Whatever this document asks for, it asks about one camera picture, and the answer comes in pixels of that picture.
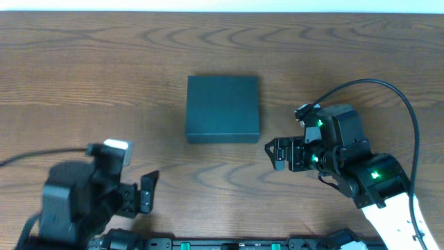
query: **green led indicator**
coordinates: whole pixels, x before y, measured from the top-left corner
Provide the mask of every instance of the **green led indicator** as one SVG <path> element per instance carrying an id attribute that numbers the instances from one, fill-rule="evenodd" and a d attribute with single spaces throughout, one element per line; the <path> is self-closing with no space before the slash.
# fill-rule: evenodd
<path id="1" fill-rule="evenodd" d="M 372 177 L 373 177 L 373 178 L 378 178 L 378 177 L 381 177 L 381 176 L 379 175 L 378 172 L 374 171 L 374 172 L 372 173 Z"/>

